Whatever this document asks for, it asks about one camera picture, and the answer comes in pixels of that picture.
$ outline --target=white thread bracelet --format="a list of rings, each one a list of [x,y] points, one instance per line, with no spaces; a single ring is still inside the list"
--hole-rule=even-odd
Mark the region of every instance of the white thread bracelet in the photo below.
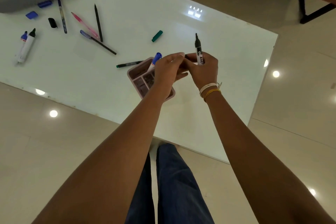
[[[202,96],[203,91],[212,86],[216,86],[218,88],[217,83],[209,83],[199,90],[199,95]]]

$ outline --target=leg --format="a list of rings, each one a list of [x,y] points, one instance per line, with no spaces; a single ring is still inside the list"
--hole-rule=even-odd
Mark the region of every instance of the leg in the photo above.
[[[327,4],[324,7],[318,9],[317,11],[307,15],[306,14],[306,8],[305,8],[305,0],[299,0],[299,7],[300,7],[300,13],[301,13],[301,19],[300,23],[305,24],[307,22],[312,21],[313,19],[316,19],[317,17],[320,17],[321,15],[333,10],[336,8],[336,5],[334,4]]]
[[[214,224],[193,173],[172,144],[157,149],[159,224]]]
[[[125,224],[155,224],[149,154],[129,207]]]

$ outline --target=white table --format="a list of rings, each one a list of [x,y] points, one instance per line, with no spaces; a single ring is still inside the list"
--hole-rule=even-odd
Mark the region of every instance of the white table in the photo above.
[[[74,12],[97,29],[94,4],[99,9],[104,43],[112,55],[80,35],[84,29]],[[218,81],[229,104],[248,123],[266,72],[277,35],[190,0],[62,0],[68,34],[65,35],[57,4],[15,14],[0,14],[0,81],[108,120],[121,123],[140,101],[117,64],[144,60],[156,52],[167,55],[195,51],[195,33],[203,51],[219,60]],[[199,8],[200,18],[188,14]],[[25,14],[40,14],[29,21]],[[52,29],[48,17],[57,20]],[[23,66],[13,66],[19,37],[37,29],[37,39]],[[152,43],[159,31],[163,35]],[[207,105],[198,95],[191,76],[174,84],[176,96],[164,103],[154,136],[228,162]]]

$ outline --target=hand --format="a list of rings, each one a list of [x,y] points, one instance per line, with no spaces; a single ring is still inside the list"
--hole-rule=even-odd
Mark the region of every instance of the hand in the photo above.
[[[187,54],[190,60],[185,59],[184,62],[192,76],[194,83],[199,90],[209,83],[217,83],[218,73],[218,60],[206,52],[202,53],[204,59],[203,65],[194,64],[195,62],[197,62],[196,53]]]
[[[173,83],[186,77],[187,69],[179,68],[184,59],[184,52],[173,53],[158,60],[155,64],[155,78],[152,88],[159,88],[164,99],[171,91]]]

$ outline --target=tile floor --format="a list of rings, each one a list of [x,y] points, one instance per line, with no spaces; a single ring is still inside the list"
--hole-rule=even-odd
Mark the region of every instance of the tile floor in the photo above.
[[[336,10],[300,25],[297,0],[194,1],[279,34],[249,128],[316,191],[336,219],[336,89],[331,89]],[[306,5],[309,13],[325,2],[306,0]],[[275,70],[278,78],[272,76]],[[56,118],[48,116],[52,109],[59,113]],[[0,220],[6,224],[30,223],[118,126],[4,84],[0,110]],[[179,152],[216,223],[257,223],[229,165],[186,149]],[[151,157],[154,164],[155,152]]]

